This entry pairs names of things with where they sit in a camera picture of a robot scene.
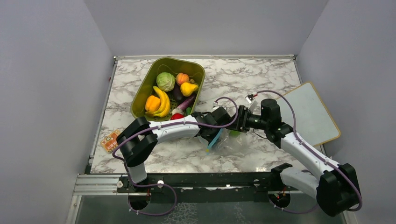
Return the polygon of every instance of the gray backdrop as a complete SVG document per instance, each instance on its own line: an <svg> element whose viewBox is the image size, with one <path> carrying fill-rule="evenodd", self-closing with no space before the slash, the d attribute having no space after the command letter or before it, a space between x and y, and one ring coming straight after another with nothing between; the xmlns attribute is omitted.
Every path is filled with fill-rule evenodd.
<svg viewBox="0 0 396 224"><path fill-rule="evenodd" d="M394 0L329 0L297 57L341 129L326 151L357 169L361 224L396 220L395 12Z"/></svg>
<svg viewBox="0 0 396 224"><path fill-rule="evenodd" d="M116 56L297 54L327 0L85 0Z"/></svg>
<svg viewBox="0 0 396 224"><path fill-rule="evenodd" d="M64 223L113 64L82 0L0 2L0 223Z"/></svg>

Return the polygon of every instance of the table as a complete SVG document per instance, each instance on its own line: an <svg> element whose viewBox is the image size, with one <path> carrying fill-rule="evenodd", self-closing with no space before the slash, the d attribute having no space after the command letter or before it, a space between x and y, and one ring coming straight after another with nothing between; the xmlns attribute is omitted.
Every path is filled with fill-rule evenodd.
<svg viewBox="0 0 396 224"><path fill-rule="evenodd" d="M270 89L286 93L300 85L294 60L285 58L183 58L202 65L206 72L196 111L209 111L215 99L227 96L238 105L248 105L245 96L253 91ZM92 162L92 174L125 173L120 160L112 157L100 145L113 130L123 131L133 120L130 106L141 82L155 59L134 58L118 60L108 97L99 141ZM262 94L264 98L276 98ZM230 114L235 113L231 102L219 101ZM303 169L303 165L290 154L277 148L252 130L240 135L244 144L212 150L197 138L183 138L157 145L145 161L148 173L200 173L200 172L263 172L285 162Z"/></svg>

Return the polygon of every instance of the cabbage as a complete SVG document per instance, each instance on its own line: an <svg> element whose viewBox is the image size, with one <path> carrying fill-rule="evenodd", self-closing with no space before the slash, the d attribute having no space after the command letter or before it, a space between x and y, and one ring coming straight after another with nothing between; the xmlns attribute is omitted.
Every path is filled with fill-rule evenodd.
<svg viewBox="0 0 396 224"><path fill-rule="evenodd" d="M175 77L168 72L163 72L157 76L157 85L160 90L171 91L175 87Z"/></svg>

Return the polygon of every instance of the purple cable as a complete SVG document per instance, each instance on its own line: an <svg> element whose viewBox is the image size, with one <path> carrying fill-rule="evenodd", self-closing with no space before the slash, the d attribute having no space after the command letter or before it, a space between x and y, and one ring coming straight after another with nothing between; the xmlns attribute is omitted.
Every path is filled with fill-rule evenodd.
<svg viewBox="0 0 396 224"><path fill-rule="evenodd" d="M236 112L235 112L234 119L233 119L230 123L228 123L228 124L226 124L226 125L215 126L215 125L208 125L208 124L203 124L203 123L198 123L198 122L192 122L192 121L186 121L185 123L184 123L183 121L180 121L180 122L175 122L175 123L170 123L170 124L161 125L161 127L169 127L169 126L173 126L173 125L182 125L182 124L199 125L199 126L205 126L205 127L211 127L211 128L224 128L224 127L228 127L228 126L232 125L232 124L236 121L236 119L237 119L237 117L238 117L238 105L235 103L235 101L233 101L231 98L228 98L228 97L220 97L220 98L216 99L215 102L217 103L217 101L220 100L220 99L228 99L228 100L230 100L230 101L234 104L234 106L235 106L235 111L236 111ZM122 157L119 157L119 156L115 155L115 153L120 149L120 147L122 147L123 145L125 145L125 143L129 142L130 140L136 138L136 137L139 136L140 134L143 134L143 133L145 133L145 132L148 132L148 131L151 131L151 130L154 130L154 129L157 129L157 128L158 128L158 126L149 127L149 128L146 128L146 129L144 129L144 130L142 130L142 131L139 131L138 133L136 133L136 134L132 135L131 137L127 138L125 141L123 141L122 143L120 143L120 144L113 150L113 152L112 152L113 157L116 158L116 159L119 159L119 160L121 160L121 161L123 161L123 162L125 162L125 159L123 159ZM129 173L128 173L128 169L127 169L127 166L126 166L125 163L124 163L124 167L125 167L125 170L127 171L129 181L130 181L135 187L138 187L138 188L146 188L146 187L153 187L153 186L159 186L159 185L161 185L161 186L165 186L165 187L171 189L172 192L173 192L173 195L175 196L175 202L173 203L173 206L172 206L168 211L163 212L163 213L154 214L154 213L147 213L147 212L144 212L144 211L139 212L139 211L137 211L137 210L134 210L134 209L131 207L131 205L129 204L129 202L128 202L128 205L129 205L129 209L130 209L130 210L135 211L135 212L137 212L137 213L144 214L144 215L148 215L148 216L163 216L163 215L166 215L166 214L170 213L172 210L174 210L174 208L176 207L176 204L177 204L177 195L176 195L175 190L174 190L170 185L168 185L168 184L158 184L158 183L147 184L147 185L138 185L138 184L136 184L136 183L134 183L134 182L132 181L132 178L131 178L131 176L130 176Z"/></svg>
<svg viewBox="0 0 396 224"><path fill-rule="evenodd" d="M338 167L336 167L335 165L326 162L326 159L322 158L318 153L315 152L315 150L312 150L305 142L303 142L301 140L301 138L297 135L297 130L296 130L296 114L294 113L293 107L291 106L290 102L280 93L273 91L273 90L261 90L258 91L257 93L261 93L261 92L271 92L271 93L275 93L276 95L280 96L286 103L287 105L290 107L291 109L291 114L293 115L293 133L296 136L297 140L308 150L310 151L312 154L314 154L319 160L321 160L322 162L324 162L325 164L329 165L330 167L332 167L333 169L335 169L345 180L346 182L348 182L349 185L351 185L352 189L355 191L356 195L358 196L358 200L359 200L359 205L358 207L354 208L354 209L347 209L347 211L359 211L361 209L361 207L363 206L363 201L360 195L360 192L358 191L358 189L356 188L356 186L354 185L354 183L352 183L352 181L340 170L338 169Z"/></svg>
<svg viewBox="0 0 396 224"><path fill-rule="evenodd" d="M307 214L307 213L310 213L310 212L315 211L315 210L319 207L319 205L316 204L315 206L313 206L312 208L310 208L310 209L307 210L307 211L293 211L293 210L289 210L289 209L282 209L281 207L276 206L271 200L270 200L269 202L270 202L271 205L273 205L275 208L277 208L277 209L279 209L279 210L282 210L282 211L285 211L285 212L288 212L288 213L292 213L292 214Z"/></svg>

